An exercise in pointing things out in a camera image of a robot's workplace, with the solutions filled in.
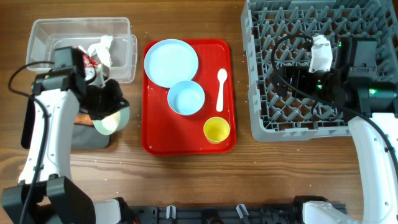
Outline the light blue bowl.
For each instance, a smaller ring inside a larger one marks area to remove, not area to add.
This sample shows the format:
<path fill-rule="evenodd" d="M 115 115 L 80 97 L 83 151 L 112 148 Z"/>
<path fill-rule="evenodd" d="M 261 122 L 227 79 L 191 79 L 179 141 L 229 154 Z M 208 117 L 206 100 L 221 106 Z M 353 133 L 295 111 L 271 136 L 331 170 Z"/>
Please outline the light blue bowl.
<path fill-rule="evenodd" d="M 203 107 L 205 92 L 197 82 L 181 81 L 170 88 L 167 94 L 167 102 L 175 113 L 190 116 Z"/>

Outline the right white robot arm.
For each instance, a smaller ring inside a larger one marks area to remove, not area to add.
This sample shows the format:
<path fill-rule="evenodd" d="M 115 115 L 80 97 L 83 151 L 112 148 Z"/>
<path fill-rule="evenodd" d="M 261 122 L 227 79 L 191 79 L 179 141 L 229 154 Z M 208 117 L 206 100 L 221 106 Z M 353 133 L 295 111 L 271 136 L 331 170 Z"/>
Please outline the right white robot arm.
<path fill-rule="evenodd" d="M 356 147 L 364 223 L 397 222 L 397 85 L 377 80 L 377 41 L 341 37 L 333 52 L 323 35 L 303 37 L 307 67 L 274 67 L 280 95 L 310 98 L 334 107 Z"/>

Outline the red snack wrapper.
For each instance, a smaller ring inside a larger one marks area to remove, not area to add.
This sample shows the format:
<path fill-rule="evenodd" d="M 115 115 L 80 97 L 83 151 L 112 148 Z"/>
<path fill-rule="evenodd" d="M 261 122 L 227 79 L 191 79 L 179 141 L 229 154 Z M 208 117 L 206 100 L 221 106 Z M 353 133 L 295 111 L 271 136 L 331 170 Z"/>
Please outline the red snack wrapper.
<path fill-rule="evenodd" d="M 85 68 L 99 67 L 100 64 L 95 59 L 91 58 L 82 46 L 79 45 L 77 49 L 83 54 L 83 63 Z"/>

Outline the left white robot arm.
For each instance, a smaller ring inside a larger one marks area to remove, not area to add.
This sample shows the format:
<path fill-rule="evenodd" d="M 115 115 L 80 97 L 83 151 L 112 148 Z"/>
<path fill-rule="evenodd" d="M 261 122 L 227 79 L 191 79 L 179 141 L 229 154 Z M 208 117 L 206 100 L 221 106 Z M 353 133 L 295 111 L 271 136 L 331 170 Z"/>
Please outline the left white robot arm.
<path fill-rule="evenodd" d="M 29 154 L 16 186 L 3 190 L 1 204 L 14 223 L 135 223 L 121 197 L 94 202 L 71 178 L 74 122 L 81 112 L 92 121 L 129 121 L 129 102 L 119 83 L 101 71 L 86 74 L 84 53 L 58 48 L 47 73 L 37 75 L 27 94 Z"/>

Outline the white tissue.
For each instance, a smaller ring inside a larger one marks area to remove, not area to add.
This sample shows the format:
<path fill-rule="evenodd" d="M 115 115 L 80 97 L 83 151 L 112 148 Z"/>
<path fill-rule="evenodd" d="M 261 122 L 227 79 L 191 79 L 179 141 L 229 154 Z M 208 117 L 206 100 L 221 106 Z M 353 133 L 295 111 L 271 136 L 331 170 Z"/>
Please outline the white tissue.
<path fill-rule="evenodd" d="M 112 45 L 112 42 L 114 40 L 114 37 L 112 35 L 103 35 L 100 38 L 100 42 L 96 44 L 92 44 L 88 47 L 87 54 L 90 57 L 93 57 L 95 55 L 98 56 L 100 62 L 110 68 L 112 66 L 112 60 L 111 60 L 111 55 L 110 55 L 110 48 Z"/>

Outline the light green bowl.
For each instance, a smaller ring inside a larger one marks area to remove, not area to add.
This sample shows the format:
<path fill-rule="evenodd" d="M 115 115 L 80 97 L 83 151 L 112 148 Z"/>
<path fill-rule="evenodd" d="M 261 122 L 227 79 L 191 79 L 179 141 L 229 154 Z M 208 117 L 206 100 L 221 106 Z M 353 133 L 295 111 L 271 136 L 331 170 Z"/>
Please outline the light green bowl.
<path fill-rule="evenodd" d="M 110 135 L 124 129 L 129 118 L 130 107 L 127 106 L 101 120 L 93 120 L 93 124 L 100 134 Z"/>

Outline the orange carrot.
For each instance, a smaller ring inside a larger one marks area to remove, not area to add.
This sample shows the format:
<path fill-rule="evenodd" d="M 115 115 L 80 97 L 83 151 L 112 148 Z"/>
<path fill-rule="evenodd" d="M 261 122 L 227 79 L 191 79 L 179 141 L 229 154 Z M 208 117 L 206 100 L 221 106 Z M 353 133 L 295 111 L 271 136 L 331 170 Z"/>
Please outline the orange carrot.
<path fill-rule="evenodd" d="M 78 114 L 74 120 L 74 124 L 94 126 L 93 120 L 88 114 Z"/>

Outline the yellow plastic cup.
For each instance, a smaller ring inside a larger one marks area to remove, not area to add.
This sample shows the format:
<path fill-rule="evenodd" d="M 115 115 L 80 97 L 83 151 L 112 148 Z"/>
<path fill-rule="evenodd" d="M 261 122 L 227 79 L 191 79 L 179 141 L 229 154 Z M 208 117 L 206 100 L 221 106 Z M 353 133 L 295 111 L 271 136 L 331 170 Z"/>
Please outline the yellow plastic cup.
<path fill-rule="evenodd" d="M 222 117 L 211 117 L 203 125 L 204 135 L 212 144 L 219 144 L 226 140 L 230 131 L 229 123 Z"/>

